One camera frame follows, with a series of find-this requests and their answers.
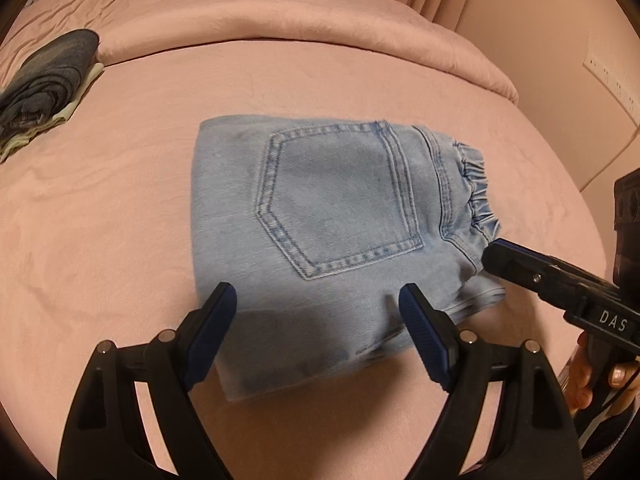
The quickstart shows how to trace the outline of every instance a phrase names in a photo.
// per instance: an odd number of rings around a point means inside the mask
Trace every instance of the pocket stitching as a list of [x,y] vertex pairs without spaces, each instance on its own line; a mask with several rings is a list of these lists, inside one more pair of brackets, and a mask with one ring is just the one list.
[[[385,151],[387,152],[390,176],[392,181],[394,180],[393,185],[396,191],[396,200],[399,203],[399,209],[402,212],[409,238],[399,242],[393,242],[391,244],[371,248],[365,253],[350,254],[330,262],[312,262],[306,257],[305,253],[300,249],[296,244],[296,241],[282,225],[279,218],[277,218],[275,213],[271,210],[271,200],[273,199],[273,194],[275,192],[276,177],[278,174],[282,147],[290,140],[297,140],[328,133],[352,132],[354,126],[359,132],[375,134],[383,141],[383,144],[386,147]],[[411,252],[424,246],[418,231],[417,213],[415,211],[408,165],[404,165],[404,180],[400,182],[401,179],[398,174],[399,162],[397,161],[393,147],[390,145],[385,134],[394,140],[399,155],[404,159],[398,140],[395,139],[390,125],[386,121],[375,123],[303,126],[289,130],[281,130],[279,132],[275,132],[271,136],[267,144],[264,176],[262,178],[262,185],[260,186],[258,194],[256,216],[262,227],[267,231],[274,243],[280,248],[280,251],[305,280],[313,280],[323,276],[330,276],[332,274],[338,274],[339,272],[357,269],[394,256],[399,256],[400,254]]]
[[420,132],[424,142],[427,145],[427,149],[431,155],[431,161],[436,172],[436,179],[438,181],[438,188],[440,190],[440,225],[438,230],[440,232],[440,238],[445,242],[453,245],[457,250],[462,253],[465,258],[471,263],[476,270],[475,274],[480,272],[482,263],[477,258],[472,256],[472,252],[468,250],[466,242],[458,236],[455,232],[451,232],[451,217],[452,217],[452,203],[451,203],[451,184],[449,181],[449,175],[444,167],[442,161],[442,153],[440,152],[440,146],[434,138],[433,132],[424,126],[414,126],[416,130]]

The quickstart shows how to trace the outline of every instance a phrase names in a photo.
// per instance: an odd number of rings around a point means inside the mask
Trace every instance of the screw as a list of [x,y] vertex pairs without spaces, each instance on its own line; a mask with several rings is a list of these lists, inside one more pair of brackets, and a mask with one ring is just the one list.
[[475,334],[475,332],[471,332],[471,330],[463,330],[462,332],[460,332],[460,339],[462,339],[462,341],[464,341],[465,343],[472,344],[478,341],[478,336]]
[[533,341],[533,339],[529,339],[524,343],[524,348],[529,350],[532,354],[537,354],[540,352],[540,345],[537,341]]
[[112,346],[113,346],[113,343],[111,341],[105,340],[105,341],[100,341],[98,343],[98,346],[95,347],[95,349],[101,354],[106,354],[109,350],[111,350]]
[[162,332],[158,334],[158,339],[163,343],[173,341],[175,339],[175,330],[171,330],[170,328],[162,330]]

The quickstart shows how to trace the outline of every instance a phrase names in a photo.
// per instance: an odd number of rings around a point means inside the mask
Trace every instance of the blue gripper pad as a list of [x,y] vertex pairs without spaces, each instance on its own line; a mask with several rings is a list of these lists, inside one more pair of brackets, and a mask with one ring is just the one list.
[[450,392],[460,354],[458,329],[447,314],[433,309],[415,283],[408,283],[400,290],[398,305],[429,377]]
[[182,382],[190,391],[202,382],[213,364],[222,340],[236,315],[236,290],[228,283],[220,283],[202,308],[194,311],[196,327],[186,355],[186,371]]

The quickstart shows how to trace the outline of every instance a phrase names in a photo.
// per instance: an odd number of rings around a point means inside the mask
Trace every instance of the blurry finger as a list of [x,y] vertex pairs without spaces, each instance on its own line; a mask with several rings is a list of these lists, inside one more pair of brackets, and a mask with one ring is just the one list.
[[579,410],[586,410],[591,404],[593,393],[588,388],[580,388],[575,394],[575,402]]
[[[638,363],[621,363],[613,367],[609,373],[609,384],[612,388],[619,390],[632,375],[638,370]],[[620,398],[612,405],[607,412],[607,416],[614,416],[624,412],[634,401],[640,390],[640,377],[636,377],[629,387],[620,395]]]
[[586,332],[582,332],[579,336],[578,336],[578,345],[581,348],[587,348],[587,342],[589,340],[589,335]]
[[[638,370],[638,363],[620,363],[613,367],[609,373],[609,384],[612,388],[620,389]],[[636,377],[634,382],[629,385],[629,390],[638,390],[640,388],[640,376]]]
[[592,368],[587,359],[587,352],[584,348],[578,348],[574,359],[569,365],[570,380],[575,381],[579,388],[584,388],[591,380]]
[[569,408],[569,412],[572,414],[572,416],[575,414],[575,412],[578,411],[578,403],[575,400],[575,394],[577,389],[578,387],[575,384],[575,381],[572,380],[572,378],[570,377],[566,385],[566,388],[562,393],[564,395],[564,401],[566,402],[566,406]]

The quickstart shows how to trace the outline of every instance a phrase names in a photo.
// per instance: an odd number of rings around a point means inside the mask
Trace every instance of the folded gray clothing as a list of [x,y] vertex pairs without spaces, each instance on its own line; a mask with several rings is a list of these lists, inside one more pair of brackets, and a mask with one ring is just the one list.
[[16,130],[46,123],[68,105],[92,66],[98,35],[72,30],[36,50],[0,95],[0,144]]

